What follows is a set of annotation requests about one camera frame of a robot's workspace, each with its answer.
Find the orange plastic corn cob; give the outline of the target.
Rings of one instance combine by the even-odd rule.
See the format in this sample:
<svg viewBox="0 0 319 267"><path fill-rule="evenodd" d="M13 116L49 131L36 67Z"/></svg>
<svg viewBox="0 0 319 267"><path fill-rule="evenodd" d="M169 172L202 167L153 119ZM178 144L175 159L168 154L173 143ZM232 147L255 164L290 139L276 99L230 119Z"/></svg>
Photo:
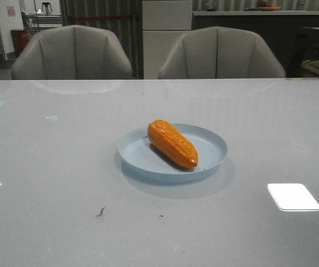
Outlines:
<svg viewBox="0 0 319 267"><path fill-rule="evenodd" d="M198 165L199 155L195 146L171 123L155 120L148 125L150 142L177 165L193 168Z"/></svg>

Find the light blue round plate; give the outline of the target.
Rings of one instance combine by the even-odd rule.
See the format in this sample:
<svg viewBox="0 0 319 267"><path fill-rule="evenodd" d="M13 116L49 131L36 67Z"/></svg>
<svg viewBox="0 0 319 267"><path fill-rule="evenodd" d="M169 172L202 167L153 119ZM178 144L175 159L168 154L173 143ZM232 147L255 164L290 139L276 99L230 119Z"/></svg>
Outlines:
<svg viewBox="0 0 319 267"><path fill-rule="evenodd" d="M205 128L174 123L196 148L198 166L185 169L158 150L149 140L147 128L129 132L119 143L118 152L122 162L136 177L146 181L181 184L197 181L214 174L227 155L225 141Z"/></svg>

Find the right beige upholstered chair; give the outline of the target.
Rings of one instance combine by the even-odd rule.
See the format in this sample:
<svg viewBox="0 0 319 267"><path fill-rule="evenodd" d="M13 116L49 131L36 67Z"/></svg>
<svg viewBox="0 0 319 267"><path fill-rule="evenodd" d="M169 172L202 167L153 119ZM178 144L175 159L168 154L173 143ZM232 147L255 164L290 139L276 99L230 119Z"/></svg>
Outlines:
<svg viewBox="0 0 319 267"><path fill-rule="evenodd" d="M284 78L265 40L242 29L207 27L182 34L172 45L159 79Z"/></svg>

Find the beige upholstered chair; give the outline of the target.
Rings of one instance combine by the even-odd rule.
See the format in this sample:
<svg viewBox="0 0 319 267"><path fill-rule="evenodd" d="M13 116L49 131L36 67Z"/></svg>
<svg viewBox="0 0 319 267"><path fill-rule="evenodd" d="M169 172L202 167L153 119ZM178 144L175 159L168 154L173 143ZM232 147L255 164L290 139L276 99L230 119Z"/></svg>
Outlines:
<svg viewBox="0 0 319 267"><path fill-rule="evenodd" d="M13 80L127 80L132 66L106 29L63 26L38 32L11 68Z"/></svg>
<svg viewBox="0 0 319 267"><path fill-rule="evenodd" d="M172 45L159 79L284 78L265 40L242 29L207 27L182 34Z"/></svg>

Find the white cabinet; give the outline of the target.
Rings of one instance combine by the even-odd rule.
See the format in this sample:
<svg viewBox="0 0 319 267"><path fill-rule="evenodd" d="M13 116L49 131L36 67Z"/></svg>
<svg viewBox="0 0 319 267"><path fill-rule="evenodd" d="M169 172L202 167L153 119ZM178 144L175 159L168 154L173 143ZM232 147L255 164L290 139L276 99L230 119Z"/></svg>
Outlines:
<svg viewBox="0 0 319 267"><path fill-rule="evenodd" d="M166 56L192 27L192 1L142 1L144 79L156 79Z"/></svg>

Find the left beige upholstered chair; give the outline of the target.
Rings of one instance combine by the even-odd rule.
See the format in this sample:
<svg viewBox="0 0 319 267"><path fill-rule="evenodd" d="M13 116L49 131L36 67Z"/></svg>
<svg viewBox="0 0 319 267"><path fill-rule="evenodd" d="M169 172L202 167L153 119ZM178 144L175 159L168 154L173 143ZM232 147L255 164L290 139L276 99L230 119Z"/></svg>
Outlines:
<svg viewBox="0 0 319 267"><path fill-rule="evenodd" d="M127 80L132 66L106 29L63 26L38 32L11 68L13 80Z"/></svg>

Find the red barrier belt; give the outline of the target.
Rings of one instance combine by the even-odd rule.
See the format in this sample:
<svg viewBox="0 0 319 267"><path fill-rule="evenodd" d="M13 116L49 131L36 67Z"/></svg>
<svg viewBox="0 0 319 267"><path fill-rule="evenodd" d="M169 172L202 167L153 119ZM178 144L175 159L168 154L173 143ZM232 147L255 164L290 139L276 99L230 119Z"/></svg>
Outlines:
<svg viewBox="0 0 319 267"><path fill-rule="evenodd" d="M133 14L128 15L119 15L119 16L94 16L94 17L71 17L72 21L112 21L112 20L122 20L122 19L131 19Z"/></svg>

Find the fruit bowl on counter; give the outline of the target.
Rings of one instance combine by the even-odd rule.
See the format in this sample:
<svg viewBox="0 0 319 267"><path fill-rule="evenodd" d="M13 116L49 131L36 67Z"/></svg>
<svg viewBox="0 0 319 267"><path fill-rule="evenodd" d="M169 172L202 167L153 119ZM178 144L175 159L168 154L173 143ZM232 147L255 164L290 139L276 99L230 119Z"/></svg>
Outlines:
<svg viewBox="0 0 319 267"><path fill-rule="evenodd" d="M259 0L256 2L256 8L261 11L277 11L280 10L281 7L274 3L269 3L264 0Z"/></svg>

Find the dark counter with light top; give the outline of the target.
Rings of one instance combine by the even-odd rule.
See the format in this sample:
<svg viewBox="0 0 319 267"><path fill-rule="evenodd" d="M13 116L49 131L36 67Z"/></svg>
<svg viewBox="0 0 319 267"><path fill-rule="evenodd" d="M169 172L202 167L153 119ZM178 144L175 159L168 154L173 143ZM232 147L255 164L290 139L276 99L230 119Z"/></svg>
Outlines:
<svg viewBox="0 0 319 267"><path fill-rule="evenodd" d="M319 60L319 11L194 12L192 29L211 26L244 29L269 45L287 77L303 75L301 63Z"/></svg>

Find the red bin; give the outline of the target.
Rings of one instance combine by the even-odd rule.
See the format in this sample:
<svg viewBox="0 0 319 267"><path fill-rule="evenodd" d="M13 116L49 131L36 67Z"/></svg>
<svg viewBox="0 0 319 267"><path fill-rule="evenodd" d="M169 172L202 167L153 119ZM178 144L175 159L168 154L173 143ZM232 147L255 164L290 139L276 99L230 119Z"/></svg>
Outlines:
<svg viewBox="0 0 319 267"><path fill-rule="evenodd" d="M12 29L11 37L14 54L19 56L28 43L28 32L25 29Z"/></svg>

